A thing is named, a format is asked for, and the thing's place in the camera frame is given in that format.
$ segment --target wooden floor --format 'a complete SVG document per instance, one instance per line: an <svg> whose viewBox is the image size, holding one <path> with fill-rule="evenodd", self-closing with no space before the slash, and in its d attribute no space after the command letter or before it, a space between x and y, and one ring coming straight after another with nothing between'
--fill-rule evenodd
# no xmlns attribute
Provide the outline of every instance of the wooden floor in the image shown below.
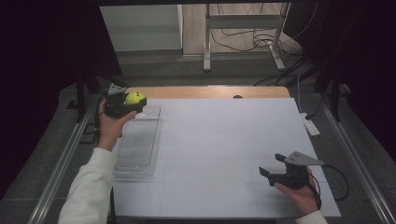
<svg viewBox="0 0 396 224"><path fill-rule="evenodd" d="M211 4L210 14L279 14L282 7L281 3L249 3L249 4ZM205 43L205 13L206 7L201 5L183 5L183 53L185 55L202 54L204 53ZM240 35L229 35L240 32L246 32ZM212 53L222 52L238 52L241 51L268 51L265 47L267 44L262 41L260 46L262 48L254 48L253 35L260 35L260 38L269 38L273 35L275 30L255 31L253 30L212 30L213 37L222 45L230 46L231 48L223 47L217 44L212 35L210 36L210 48ZM301 47L294 41L290 40L287 35L282 34L280 37L282 46L285 50L298 50Z"/></svg>

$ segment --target gray carpet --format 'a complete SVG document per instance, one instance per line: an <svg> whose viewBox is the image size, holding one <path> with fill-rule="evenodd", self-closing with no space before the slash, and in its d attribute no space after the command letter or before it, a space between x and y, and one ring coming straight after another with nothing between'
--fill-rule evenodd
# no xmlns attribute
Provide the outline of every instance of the gray carpet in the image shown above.
<svg viewBox="0 0 396 224"><path fill-rule="evenodd" d="M124 77L122 81L131 86L205 86L205 85L248 85L252 86L262 78L279 75L269 54L261 55L214 55L212 57L212 70L203 71L203 62L200 58L186 58L174 56L161 60L145 58L137 61L134 57L122 56L121 69ZM291 66L297 58L285 58L287 67ZM297 77L309 64L293 72L289 78ZM263 83L273 84L272 78ZM312 83L315 77L308 78L300 83L300 105L303 112L313 114L318 108L319 99L313 92ZM100 79L106 86L108 81ZM67 110L70 100L76 100L75 86L72 85L61 92L60 104L47 132L43 135L31 159L26 163L18 178L0 202L1 223L26 223L38 197L41 194L51 169L64 149L70 133L75 127L77 111ZM297 86L289 88L292 97L298 101ZM357 119L347 105L347 99L340 99L340 118L350 139L359 149L359 153L380 187L382 193L389 200L393 214L396 214L396 165L387 152L380 146L375 138L368 132L364 125ZM367 193L356 176L344 150L341 147L329 121L322 109L312 118L317 125L320 136L312 137L311 141L318 157L338 167L347 176L350 184L349 196L338 203L341 218L329 219L329 223L382 223L379 219ZM84 135L82 140L89 141L92 137ZM91 156L94 144L80 144L76 149L63 182L57 191L55 200L47 214L45 223L56 223L60 209L67 196L68 189L79 166L86 163ZM345 193L346 185L339 174L332 170L324 169L332 193L335 198ZM121 219L120 223L131 222ZM147 220L146 223L165 223L163 220ZM279 220L277 223L293 223L293 220Z"/></svg>

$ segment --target white tabletop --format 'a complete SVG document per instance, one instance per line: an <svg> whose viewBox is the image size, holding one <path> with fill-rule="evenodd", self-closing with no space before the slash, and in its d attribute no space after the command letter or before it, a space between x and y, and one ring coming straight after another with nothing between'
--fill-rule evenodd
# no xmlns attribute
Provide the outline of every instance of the white tabletop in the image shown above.
<svg viewBox="0 0 396 224"><path fill-rule="evenodd" d="M292 98L148 99L163 127L153 176L114 183L118 216L164 218L300 217L259 173L285 174L275 154L316 158ZM320 167L321 211L340 217Z"/></svg>

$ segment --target tennis ball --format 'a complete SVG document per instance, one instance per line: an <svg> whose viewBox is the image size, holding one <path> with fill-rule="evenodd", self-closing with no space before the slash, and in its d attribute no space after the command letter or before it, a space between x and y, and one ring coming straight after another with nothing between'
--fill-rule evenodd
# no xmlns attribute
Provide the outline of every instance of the tennis ball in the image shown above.
<svg viewBox="0 0 396 224"><path fill-rule="evenodd" d="M143 93L141 92L131 92L129 93L126 98L125 98L125 104L127 105L135 105L138 104L140 102L140 100L146 98L145 95L143 95Z"/></svg>

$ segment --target plastic box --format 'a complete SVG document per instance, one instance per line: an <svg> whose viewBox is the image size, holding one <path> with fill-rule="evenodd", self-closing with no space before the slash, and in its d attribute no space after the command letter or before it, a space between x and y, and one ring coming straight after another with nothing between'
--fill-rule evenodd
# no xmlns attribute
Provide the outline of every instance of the plastic box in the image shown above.
<svg viewBox="0 0 396 224"><path fill-rule="evenodd" d="M118 156L113 175L116 178L138 178L154 174L161 135L161 108L145 106L124 125L122 137L114 146Z"/></svg>

